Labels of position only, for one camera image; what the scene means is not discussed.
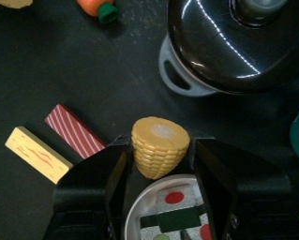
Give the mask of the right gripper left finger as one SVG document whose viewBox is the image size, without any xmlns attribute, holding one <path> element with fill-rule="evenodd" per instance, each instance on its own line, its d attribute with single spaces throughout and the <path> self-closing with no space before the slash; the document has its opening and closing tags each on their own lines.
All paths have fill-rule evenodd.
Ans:
<svg viewBox="0 0 299 240">
<path fill-rule="evenodd" d="M 129 139 L 118 137 L 65 173 L 42 240 L 121 240 Z"/>
</svg>

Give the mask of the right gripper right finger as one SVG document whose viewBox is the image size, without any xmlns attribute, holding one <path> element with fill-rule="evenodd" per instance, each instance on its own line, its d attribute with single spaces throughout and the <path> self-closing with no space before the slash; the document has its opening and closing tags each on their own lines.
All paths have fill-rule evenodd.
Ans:
<svg viewBox="0 0 299 240">
<path fill-rule="evenodd" d="M 299 240 L 285 173 L 252 153 L 197 139 L 192 168 L 212 240 Z"/>
</svg>

